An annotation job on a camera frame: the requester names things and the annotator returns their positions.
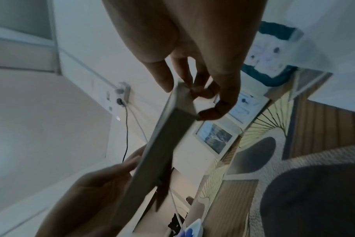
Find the white cable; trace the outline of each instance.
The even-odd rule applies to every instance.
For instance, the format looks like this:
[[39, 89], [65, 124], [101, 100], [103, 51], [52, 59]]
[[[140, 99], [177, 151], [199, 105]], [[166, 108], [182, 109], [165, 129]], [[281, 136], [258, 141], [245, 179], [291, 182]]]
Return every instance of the white cable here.
[[145, 135], [145, 132], [144, 132], [144, 130], [142, 129], [140, 123], [138, 122], [138, 119], [137, 119], [136, 115], [135, 115], [134, 112], [132, 111], [131, 107], [128, 106], [127, 102], [125, 102], [124, 100], [122, 100], [122, 101], [123, 101], [123, 103], [128, 107], [128, 109], [131, 111], [131, 113], [133, 114], [133, 117], [135, 118], [138, 127], [140, 128], [142, 134], [144, 135], [144, 139], [145, 139], [146, 143], [148, 143], [147, 138], [146, 138], [146, 135]]
[[170, 189], [170, 188], [169, 188], [169, 194], [170, 194], [172, 203], [174, 204], [175, 214], [176, 214], [176, 217], [177, 217], [177, 221], [179, 222], [180, 228], [183, 229], [183, 224], [181, 223], [180, 216], [179, 216], [179, 213], [178, 213], [178, 209], [176, 208], [174, 196], [172, 195], [172, 192], [171, 192], [171, 189]]
[[[133, 114], [133, 117], [135, 118], [137, 125], [139, 126], [139, 128], [140, 128], [142, 134], [144, 135], [144, 138], [145, 138], [146, 143], [148, 143], [147, 138], [146, 138], [146, 135], [145, 135], [145, 132], [144, 132], [144, 130], [142, 129], [140, 123], [138, 122], [137, 117], [135, 116], [135, 114], [134, 114], [133, 111], [131, 110], [131, 107], [129, 107], [128, 104], [127, 104], [124, 100], [122, 100], [122, 101], [123, 101], [123, 103], [128, 107], [128, 109], [131, 111], [131, 113]], [[175, 200], [174, 200], [174, 196], [172, 195], [172, 192], [171, 192], [170, 187], [169, 187], [169, 194], [170, 194], [170, 197], [171, 197], [171, 200], [172, 200], [174, 209], [175, 209], [175, 214], [176, 214], [176, 217], [177, 217], [177, 221], [179, 222], [179, 225], [180, 225], [181, 229], [183, 229], [183, 224], [181, 223], [181, 220], [180, 220], [180, 217], [179, 217], [179, 213], [178, 213], [178, 208], [176, 207]]]

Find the power outlet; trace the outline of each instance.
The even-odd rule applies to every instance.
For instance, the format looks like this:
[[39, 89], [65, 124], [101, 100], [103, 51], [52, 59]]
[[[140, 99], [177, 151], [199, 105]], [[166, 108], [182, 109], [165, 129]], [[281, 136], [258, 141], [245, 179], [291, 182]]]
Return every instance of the power outlet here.
[[128, 103], [130, 98], [131, 86], [127, 82], [120, 82], [116, 85], [117, 89], [115, 90], [117, 98], [122, 99]]

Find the wall socket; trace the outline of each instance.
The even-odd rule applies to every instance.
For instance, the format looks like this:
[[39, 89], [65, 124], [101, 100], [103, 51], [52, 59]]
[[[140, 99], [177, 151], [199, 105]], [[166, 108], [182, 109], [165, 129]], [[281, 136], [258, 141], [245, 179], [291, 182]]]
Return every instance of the wall socket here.
[[130, 98], [131, 86], [127, 82], [120, 82], [116, 85], [117, 89], [115, 93], [117, 95], [117, 99], [120, 98], [126, 103]]

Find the teal trim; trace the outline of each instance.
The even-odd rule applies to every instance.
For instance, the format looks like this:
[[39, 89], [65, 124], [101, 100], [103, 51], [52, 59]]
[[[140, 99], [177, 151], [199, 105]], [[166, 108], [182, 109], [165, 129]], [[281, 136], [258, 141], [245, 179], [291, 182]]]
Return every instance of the teal trim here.
[[261, 22], [261, 25], [258, 28], [258, 32], [261, 34], [268, 34], [275, 36], [281, 40], [289, 40], [292, 33], [296, 28], [288, 27], [285, 25], [270, 23], [270, 22]]
[[253, 77], [257, 81], [261, 82], [265, 86], [276, 87], [281, 86], [286, 83], [291, 74], [297, 70], [297, 67], [294, 66], [286, 66], [286, 68], [276, 77], [272, 78], [266, 74], [260, 73], [259, 71], [255, 70], [254, 67], [250, 65], [243, 65], [241, 68], [243, 72], [248, 74], [249, 76]]

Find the black cable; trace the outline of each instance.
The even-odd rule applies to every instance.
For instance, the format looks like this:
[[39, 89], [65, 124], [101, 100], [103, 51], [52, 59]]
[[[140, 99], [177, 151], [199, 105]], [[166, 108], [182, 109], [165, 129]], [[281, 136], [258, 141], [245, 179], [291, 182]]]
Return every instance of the black cable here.
[[127, 148], [126, 148], [126, 152], [124, 153], [124, 156], [123, 156], [123, 161], [122, 163], [124, 162], [124, 159], [126, 158], [126, 155], [127, 155], [127, 151], [128, 151], [128, 110], [127, 110], [127, 106], [125, 103], [122, 103], [124, 105], [124, 108], [126, 109], [126, 127], [127, 127]]

